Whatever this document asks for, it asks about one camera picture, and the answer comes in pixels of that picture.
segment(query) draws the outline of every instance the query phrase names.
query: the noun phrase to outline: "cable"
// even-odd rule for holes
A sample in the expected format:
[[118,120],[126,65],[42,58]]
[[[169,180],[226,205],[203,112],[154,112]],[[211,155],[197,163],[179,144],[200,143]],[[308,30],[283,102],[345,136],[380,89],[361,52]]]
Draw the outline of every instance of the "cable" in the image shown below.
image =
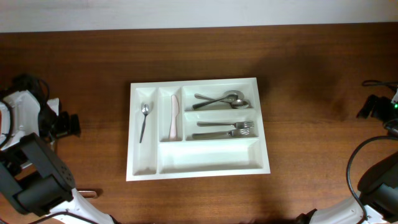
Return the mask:
[[98,224],[98,223],[93,222],[93,221],[91,221],[91,220],[89,220],[89,219],[87,219],[87,218],[81,217],[81,216],[79,216],[79,215],[75,215],[75,214],[70,213],[70,212],[57,212],[57,213],[54,213],[54,214],[49,215],[49,216],[47,216],[47,217],[44,217],[44,218],[41,218],[41,219],[36,220],[36,221],[34,221],[34,222],[31,222],[31,223],[29,223],[29,224],[38,224],[38,223],[42,223],[42,222],[44,222],[44,221],[46,221],[46,220],[49,220],[50,218],[53,218],[53,217],[56,217],[56,216],[59,216],[59,215],[68,215],[68,216],[70,216],[70,217],[77,218],[77,219],[79,219],[79,220],[82,220],[82,221],[87,222],[87,223],[90,223],[90,224]]
[[5,102],[3,99],[0,100],[1,103],[6,105],[6,108],[8,109],[8,112],[10,114],[10,128],[8,129],[8,133],[6,134],[6,139],[0,144],[0,149],[7,144],[7,142],[10,140],[12,131],[14,129],[14,115],[12,113],[12,108],[11,106]]
[[362,208],[363,211],[363,216],[361,221],[358,222],[358,224],[365,222],[366,220],[368,220],[368,213],[366,212],[365,206],[362,204],[362,202],[359,200],[358,196],[355,194],[355,191],[353,189],[353,186],[351,184],[351,179],[349,177],[349,172],[351,170],[351,164],[353,163],[354,157],[355,155],[359,152],[359,150],[362,149],[362,147],[364,147],[366,144],[373,142],[373,141],[377,141],[377,140],[395,140],[398,141],[397,137],[394,136],[377,136],[377,137],[373,137],[373,138],[369,138],[365,141],[363,141],[352,153],[351,157],[348,160],[348,164],[347,164],[347,170],[346,170],[346,180],[347,180],[347,185],[349,188],[349,191],[351,192],[351,194],[353,195],[355,201],[359,204],[359,206]]
[[379,80],[365,80],[362,82],[362,86],[386,86],[393,92],[396,92],[397,87],[392,85],[398,85],[398,82],[382,82]]
[[45,102],[44,102],[44,103],[47,103],[48,100],[50,99],[50,87],[49,87],[49,84],[47,84],[47,82],[45,82],[43,79],[39,79],[38,81],[42,82],[43,85],[45,86],[45,88],[47,89],[47,96],[45,97]]

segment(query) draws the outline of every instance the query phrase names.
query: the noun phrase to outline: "knife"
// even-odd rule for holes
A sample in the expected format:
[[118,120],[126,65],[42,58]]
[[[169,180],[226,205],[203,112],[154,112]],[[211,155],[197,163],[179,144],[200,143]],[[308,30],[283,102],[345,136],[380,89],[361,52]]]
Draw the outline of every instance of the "knife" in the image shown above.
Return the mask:
[[176,95],[172,95],[172,125],[170,127],[170,141],[177,140],[177,115],[180,113],[180,107],[178,106],[178,99]]

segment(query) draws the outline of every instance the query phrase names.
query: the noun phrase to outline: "spoon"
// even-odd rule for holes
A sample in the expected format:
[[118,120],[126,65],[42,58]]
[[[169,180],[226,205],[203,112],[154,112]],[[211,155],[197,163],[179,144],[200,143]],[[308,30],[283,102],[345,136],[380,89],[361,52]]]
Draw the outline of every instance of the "spoon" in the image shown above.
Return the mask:
[[232,108],[234,109],[245,109],[250,106],[249,102],[247,100],[235,100],[229,103]]
[[235,95],[237,95],[237,96],[238,96],[238,99],[237,99],[237,100],[243,100],[243,99],[244,99],[244,94],[243,94],[241,91],[238,91],[238,90],[226,91],[226,92],[224,93],[224,96],[229,95],[229,94],[235,94]]
[[147,119],[147,116],[149,114],[149,105],[148,104],[144,104],[144,106],[142,106],[141,108],[142,114],[144,114],[144,122],[142,123],[142,129],[141,129],[141,136],[139,138],[139,142],[142,142],[142,137],[144,135],[144,130],[145,130],[145,121]]
[[238,95],[229,94],[229,95],[225,95],[224,97],[218,98],[216,100],[210,100],[210,101],[203,102],[203,103],[197,103],[197,104],[193,105],[192,108],[195,110],[195,109],[201,108],[202,106],[206,106],[206,105],[209,105],[211,103],[215,103],[215,102],[218,102],[218,101],[221,101],[221,100],[226,101],[228,103],[231,103],[231,102],[233,102],[233,101],[235,101],[237,99],[238,99]]
[[[203,96],[201,94],[195,94],[195,98],[202,99],[202,100],[214,100],[212,98]],[[241,100],[241,99],[234,100],[234,101],[230,102],[229,104],[231,105],[231,107],[233,109],[245,109],[250,106],[250,103],[247,100]]]

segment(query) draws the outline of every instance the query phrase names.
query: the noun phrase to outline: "fork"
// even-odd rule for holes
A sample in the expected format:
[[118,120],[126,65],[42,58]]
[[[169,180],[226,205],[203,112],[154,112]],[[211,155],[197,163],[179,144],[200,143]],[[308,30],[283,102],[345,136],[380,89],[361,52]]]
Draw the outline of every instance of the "fork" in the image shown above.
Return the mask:
[[243,129],[243,128],[253,128],[254,122],[253,121],[243,121],[243,122],[236,122],[236,123],[219,123],[219,122],[197,122],[199,127],[208,127],[208,126],[234,126],[236,129]]
[[214,138],[214,137],[223,137],[223,136],[231,136],[233,138],[246,136],[250,134],[249,128],[244,129],[234,129],[230,131],[220,131],[215,133],[199,133],[199,134],[192,134],[193,139],[206,139],[206,138]]

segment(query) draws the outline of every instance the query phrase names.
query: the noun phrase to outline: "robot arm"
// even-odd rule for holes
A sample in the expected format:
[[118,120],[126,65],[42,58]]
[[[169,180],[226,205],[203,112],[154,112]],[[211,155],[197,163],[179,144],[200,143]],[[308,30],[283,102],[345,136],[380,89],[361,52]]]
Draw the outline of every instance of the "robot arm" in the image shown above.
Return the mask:
[[[370,80],[364,86],[385,85],[379,81]],[[383,122],[388,130],[388,136],[368,139],[360,144],[351,156],[347,167],[347,182],[349,168],[355,154],[367,143],[375,140],[390,139],[398,141],[398,91],[397,87],[388,87],[395,92],[392,100],[386,97],[371,95],[358,113],[357,118],[367,118],[369,115]],[[352,224],[352,223],[394,223],[398,222],[398,152],[372,166],[361,178],[358,184],[360,196],[357,198],[364,206],[367,219],[363,218],[364,211],[354,197],[324,210],[313,210],[297,217],[297,224]]]
[[[49,141],[79,136],[80,125],[77,115],[59,113],[58,100],[49,103],[40,82],[21,75],[13,87],[0,91],[0,192],[21,214],[48,215],[64,223],[117,223],[78,193],[69,168],[48,147]],[[35,172],[16,178],[31,165]]]

